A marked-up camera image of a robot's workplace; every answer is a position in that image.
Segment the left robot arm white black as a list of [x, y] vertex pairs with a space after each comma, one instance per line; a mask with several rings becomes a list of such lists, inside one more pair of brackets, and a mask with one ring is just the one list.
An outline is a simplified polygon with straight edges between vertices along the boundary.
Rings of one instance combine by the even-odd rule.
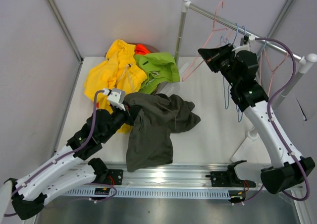
[[23, 178], [10, 178], [11, 204], [21, 220], [36, 216], [53, 199], [78, 186], [107, 181], [108, 169], [92, 156], [123, 125], [132, 125], [139, 106], [123, 103], [112, 113], [94, 109], [82, 128], [53, 157]]

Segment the lime green shorts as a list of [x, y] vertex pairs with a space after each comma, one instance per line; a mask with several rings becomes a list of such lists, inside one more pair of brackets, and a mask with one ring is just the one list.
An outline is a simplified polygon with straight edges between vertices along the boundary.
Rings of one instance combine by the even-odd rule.
[[151, 94], [163, 82], [180, 82], [178, 67], [174, 57], [168, 52], [135, 54], [134, 59], [140, 69], [147, 75], [139, 93]]

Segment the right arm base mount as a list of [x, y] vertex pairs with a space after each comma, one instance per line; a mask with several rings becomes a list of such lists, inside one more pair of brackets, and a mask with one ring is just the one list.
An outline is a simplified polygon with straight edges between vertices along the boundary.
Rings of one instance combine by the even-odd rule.
[[211, 181], [212, 187], [239, 187], [241, 184], [229, 171], [211, 171], [205, 178]]

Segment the blue hanger yellow shorts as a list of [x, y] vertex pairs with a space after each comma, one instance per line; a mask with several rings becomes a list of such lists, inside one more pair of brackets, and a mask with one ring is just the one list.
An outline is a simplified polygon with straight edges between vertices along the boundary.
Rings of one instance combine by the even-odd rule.
[[[222, 44], [231, 44], [231, 45], [235, 46], [236, 38], [237, 38], [237, 35], [239, 33], [239, 24], [238, 23], [236, 23], [236, 27], [237, 28], [236, 28], [235, 36], [234, 36], [232, 41], [229, 41], [229, 37], [233, 33], [233, 31], [231, 31], [226, 37], [223, 35], [220, 37], [219, 42], [220, 42], [221, 46], [222, 46]], [[229, 108], [229, 104], [230, 104], [230, 101], [229, 101], [230, 84], [227, 84], [225, 82], [224, 77], [222, 79], [223, 79], [224, 107], [227, 110]]]

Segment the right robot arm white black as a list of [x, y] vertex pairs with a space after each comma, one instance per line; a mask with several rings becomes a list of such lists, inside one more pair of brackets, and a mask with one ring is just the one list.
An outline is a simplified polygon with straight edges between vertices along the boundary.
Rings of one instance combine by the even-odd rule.
[[227, 182], [237, 186], [250, 180], [277, 194], [306, 181], [315, 163], [292, 144], [271, 110], [266, 92], [256, 81], [259, 68], [256, 54], [248, 50], [236, 52], [231, 44], [201, 48], [198, 53], [212, 72], [220, 72], [231, 85], [233, 102], [253, 124], [270, 157], [270, 164], [233, 162], [228, 166]]

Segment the pink hanger olive shorts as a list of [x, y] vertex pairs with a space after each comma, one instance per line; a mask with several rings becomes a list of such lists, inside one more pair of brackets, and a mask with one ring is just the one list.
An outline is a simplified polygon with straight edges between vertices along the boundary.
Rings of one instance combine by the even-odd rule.
[[[218, 32], [218, 31], [223, 31], [223, 30], [227, 30], [226, 28], [222, 27], [222, 28], [217, 28], [216, 27], [216, 17], [217, 17], [217, 12], [220, 8], [223, 8], [224, 6], [224, 1], [220, 1], [216, 7], [216, 10], [214, 11], [214, 20], [213, 20], [213, 23], [212, 23], [212, 30], [211, 30], [211, 33], [209, 35], [209, 37], [206, 39], [205, 43], [203, 44], [202, 48], [205, 48], [205, 46], [208, 44], [208, 42], [210, 41], [210, 39], [213, 37], [214, 33], [215, 32]], [[197, 65], [196, 67], [194, 67], [194, 65], [196, 64], [196, 61], [197, 59], [199, 58], [200, 56], [197, 55], [195, 57], [195, 59], [193, 60], [193, 62], [189, 65], [189, 67], [185, 70], [183, 76], [182, 76], [182, 82], [185, 82], [194, 72], [195, 70], [199, 67], [199, 65]]]

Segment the olive grey shorts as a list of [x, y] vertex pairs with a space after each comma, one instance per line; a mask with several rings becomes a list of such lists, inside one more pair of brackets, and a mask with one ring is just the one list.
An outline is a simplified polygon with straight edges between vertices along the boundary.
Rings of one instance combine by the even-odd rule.
[[193, 112], [195, 104], [179, 95], [133, 93], [127, 95], [125, 101], [141, 108], [128, 139], [128, 172], [171, 164], [171, 134], [187, 132], [201, 121]]

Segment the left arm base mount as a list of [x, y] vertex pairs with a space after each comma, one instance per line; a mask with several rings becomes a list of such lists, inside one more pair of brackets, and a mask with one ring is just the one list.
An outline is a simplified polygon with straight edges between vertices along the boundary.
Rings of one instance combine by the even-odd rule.
[[102, 177], [97, 183], [121, 186], [123, 181], [123, 173], [124, 171], [122, 169], [109, 169], [107, 175]]

